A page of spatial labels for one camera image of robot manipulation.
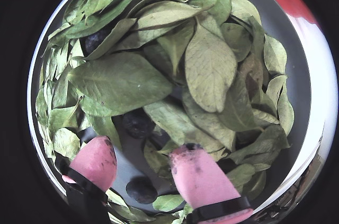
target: pile of leaves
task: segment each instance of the pile of leaves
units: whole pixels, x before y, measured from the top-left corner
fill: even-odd
[[[73,159],[79,132],[89,127],[121,149],[112,117],[143,108],[154,133],[170,137],[161,150],[145,144],[160,177],[171,179],[168,153],[198,143],[216,162],[232,161],[227,176],[254,199],[289,147],[286,63],[283,45],[265,33],[248,0],[72,0],[49,36],[40,74],[36,115],[46,156]],[[159,196],[153,206],[164,214],[150,216],[107,194],[116,223],[180,224],[192,211],[165,214],[180,195]]]

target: black background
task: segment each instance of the black background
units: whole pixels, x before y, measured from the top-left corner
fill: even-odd
[[[338,66],[339,0],[304,0],[327,37]],[[0,0],[1,223],[82,223],[49,184],[34,153],[26,82],[39,35],[61,0]],[[319,179],[282,223],[338,223],[339,149],[335,139]]]

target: metal bowl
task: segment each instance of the metal bowl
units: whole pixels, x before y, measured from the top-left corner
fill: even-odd
[[[33,144],[41,165],[52,184],[66,200],[65,184],[59,173],[45,158],[43,144],[35,119],[35,98],[38,93],[41,55],[47,44],[47,36],[61,26],[63,12],[71,0],[63,0],[47,22],[33,55],[27,91],[27,111]],[[289,14],[276,0],[250,0],[258,9],[267,33],[280,40],[288,54],[287,82],[289,100],[295,110],[295,124],[288,136],[292,147],[283,150],[267,173],[266,187],[252,204],[257,213],[280,197],[302,175],[314,158],[317,150],[326,160],[332,144],[337,116],[336,74],[331,51],[321,30],[315,23]],[[125,185],[137,175],[135,160],[121,159],[123,170],[118,168],[114,189],[134,207],[151,210],[129,199]],[[157,189],[166,191],[159,182]]]

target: black strap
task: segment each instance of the black strap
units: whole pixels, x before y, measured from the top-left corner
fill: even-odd
[[[251,205],[245,196],[205,205],[194,209],[193,212],[187,216],[187,224],[197,224],[200,221],[217,219],[249,208],[251,208]]]

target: pink foam pad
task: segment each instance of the pink foam pad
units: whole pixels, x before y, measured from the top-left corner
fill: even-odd
[[[117,174],[117,159],[110,139],[106,136],[93,138],[79,151],[69,167],[85,176],[102,191],[107,191]],[[67,176],[63,176],[63,180],[74,183]]]
[[[239,198],[240,194],[213,158],[199,146],[194,148],[188,150],[183,145],[169,155],[175,185],[185,201],[195,209]],[[253,209],[247,209],[201,224],[235,224],[249,218],[252,213]]]

